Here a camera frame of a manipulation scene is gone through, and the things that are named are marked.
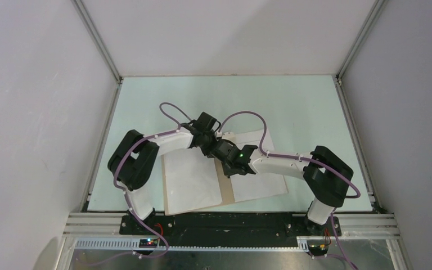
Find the brown cardboard folder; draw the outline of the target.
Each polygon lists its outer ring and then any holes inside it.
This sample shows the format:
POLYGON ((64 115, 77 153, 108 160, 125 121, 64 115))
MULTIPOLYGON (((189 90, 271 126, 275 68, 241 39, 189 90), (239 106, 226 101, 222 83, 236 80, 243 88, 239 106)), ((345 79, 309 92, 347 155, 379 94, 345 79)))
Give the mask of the brown cardboard folder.
POLYGON ((223 168, 222 168, 222 163, 218 160, 215 160, 215 167, 216 167, 216 171, 217 171, 217 176, 218 176, 218 181, 219 181, 219 186, 220 186, 220 191, 221 191, 221 195, 222 195, 222 203, 217 205, 217 206, 226 206, 226 205, 232 205, 235 204, 237 202, 235 202, 235 198, 233 195, 233 189, 232 189, 232 185, 231 185, 231 179, 230 177, 226 177, 223 173, 223 168))

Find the printed white paper sheet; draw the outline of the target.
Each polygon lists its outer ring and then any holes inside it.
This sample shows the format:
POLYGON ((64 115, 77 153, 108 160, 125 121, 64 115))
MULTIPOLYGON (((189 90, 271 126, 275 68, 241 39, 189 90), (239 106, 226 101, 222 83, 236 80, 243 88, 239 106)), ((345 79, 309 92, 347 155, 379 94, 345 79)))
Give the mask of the printed white paper sheet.
MULTIPOLYGON (((263 130, 237 133, 234 142, 238 148, 245 145, 259 145, 263 130)), ((230 177, 235 202, 261 199, 288 193, 284 176, 266 174, 232 175, 230 177)))

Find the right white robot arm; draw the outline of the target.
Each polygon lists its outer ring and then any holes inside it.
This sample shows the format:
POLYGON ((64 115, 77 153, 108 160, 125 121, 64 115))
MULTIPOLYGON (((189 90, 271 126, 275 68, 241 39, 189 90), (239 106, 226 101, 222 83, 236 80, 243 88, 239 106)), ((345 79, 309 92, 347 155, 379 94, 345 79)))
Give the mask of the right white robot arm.
POLYGON ((248 174, 278 174, 303 180, 314 194, 305 215, 305 229, 319 235, 327 228, 327 221, 337 208, 343 206, 352 188, 357 199, 361 196, 351 182, 353 170, 325 146, 316 146, 308 155, 264 152, 256 145, 238 148, 227 139, 218 139, 209 157, 222 163, 223 173, 230 177, 248 174))

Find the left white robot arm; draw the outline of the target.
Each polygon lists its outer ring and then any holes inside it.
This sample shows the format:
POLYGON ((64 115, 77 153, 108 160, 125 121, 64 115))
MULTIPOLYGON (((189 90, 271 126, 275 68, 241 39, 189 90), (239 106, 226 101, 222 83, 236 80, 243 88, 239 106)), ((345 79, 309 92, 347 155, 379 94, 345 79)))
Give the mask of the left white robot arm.
POLYGON ((114 186, 121 190, 128 210, 135 216, 133 226, 141 234, 154 230, 155 218, 151 196, 145 190, 158 157, 176 150, 199 147, 215 142, 216 132, 222 123, 202 112, 195 120, 180 123, 176 129, 145 136, 132 129, 126 133, 107 168, 111 172, 114 186))

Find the left circuit board with LEDs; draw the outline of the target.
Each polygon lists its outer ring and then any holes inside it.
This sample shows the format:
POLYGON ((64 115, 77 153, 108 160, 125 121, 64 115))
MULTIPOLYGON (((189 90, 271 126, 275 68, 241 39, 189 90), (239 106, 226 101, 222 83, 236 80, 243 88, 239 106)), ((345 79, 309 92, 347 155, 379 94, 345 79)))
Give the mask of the left circuit board with LEDs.
POLYGON ((143 248, 157 248, 159 246, 158 238, 141 238, 138 247, 143 248))

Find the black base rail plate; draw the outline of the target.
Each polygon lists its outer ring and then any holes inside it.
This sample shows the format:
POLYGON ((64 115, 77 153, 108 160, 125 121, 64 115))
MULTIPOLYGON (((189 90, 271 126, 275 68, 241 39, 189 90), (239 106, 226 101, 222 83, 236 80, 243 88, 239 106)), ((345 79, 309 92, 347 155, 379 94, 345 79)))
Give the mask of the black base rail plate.
POLYGON ((121 219, 119 233, 149 236, 151 230, 162 233, 174 248, 296 248, 297 237, 342 234, 338 218, 318 225, 294 212, 154 212, 142 224, 127 213, 121 219))

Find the aluminium frame rail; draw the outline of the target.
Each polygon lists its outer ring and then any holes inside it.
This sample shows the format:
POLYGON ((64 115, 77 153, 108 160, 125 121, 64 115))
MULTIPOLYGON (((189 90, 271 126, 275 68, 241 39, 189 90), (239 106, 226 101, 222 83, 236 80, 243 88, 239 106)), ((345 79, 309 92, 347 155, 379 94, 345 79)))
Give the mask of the aluminium frame rail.
POLYGON ((64 237, 120 237, 124 213, 70 213, 64 237))

